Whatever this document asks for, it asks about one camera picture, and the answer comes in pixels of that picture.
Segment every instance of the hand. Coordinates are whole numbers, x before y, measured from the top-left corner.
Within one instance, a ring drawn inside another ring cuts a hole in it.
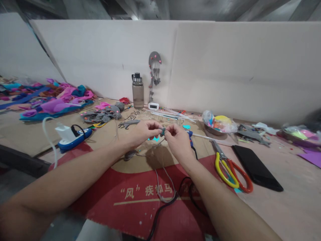
[[[186,130],[177,124],[167,126],[165,139],[174,157],[180,162],[193,156],[190,139]]]
[[[137,126],[131,131],[127,138],[129,147],[133,150],[139,147],[148,138],[150,140],[162,133],[163,126],[154,120],[141,120]]]

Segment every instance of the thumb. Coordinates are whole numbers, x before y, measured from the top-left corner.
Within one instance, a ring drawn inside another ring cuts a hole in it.
[[[155,129],[155,130],[149,131],[148,134],[149,134],[150,136],[158,136],[158,135],[160,135],[162,132],[163,132],[163,130],[161,130],[161,129]]]
[[[172,138],[174,138],[168,130],[165,131],[164,136],[166,140],[171,140]]]

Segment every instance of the water bottle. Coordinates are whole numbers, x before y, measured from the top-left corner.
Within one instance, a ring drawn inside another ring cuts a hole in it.
[[[136,110],[141,110],[144,108],[144,86],[143,80],[140,76],[140,73],[135,73],[131,75],[133,80],[133,99],[134,99],[134,108]]]

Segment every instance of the red handle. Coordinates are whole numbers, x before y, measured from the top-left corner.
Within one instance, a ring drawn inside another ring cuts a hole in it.
[[[251,193],[251,192],[253,192],[253,184],[252,184],[252,181],[251,181],[251,179],[249,178],[249,176],[246,174],[246,172],[244,172],[244,171],[243,171],[238,165],[236,165],[235,162],[233,162],[232,160],[227,159],[227,162],[228,162],[228,164],[229,164],[229,166],[230,166],[230,168],[231,168],[231,171],[232,171],[233,175],[235,176],[235,178],[237,179],[238,183],[240,184],[240,189],[241,189],[243,192],[245,192],[245,193]],[[245,181],[246,181],[246,183],[247,183],[247,188],[245,188],[245,187],[241,184],[240,180],[238,179],[238,177],[237,177],[237,175],[236,175],[236,173],[235,173],[234,168],[236,168],[237,171],[238,171],[239,173],[241,173],[241,175],[244,177],[244,179],[245,179]]]

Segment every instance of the smartphone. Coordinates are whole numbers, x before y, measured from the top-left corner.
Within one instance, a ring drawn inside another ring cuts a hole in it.
[[[283,187],[251,149],[236,145],[232,149],[254,183],[274,191],[283,191]]]

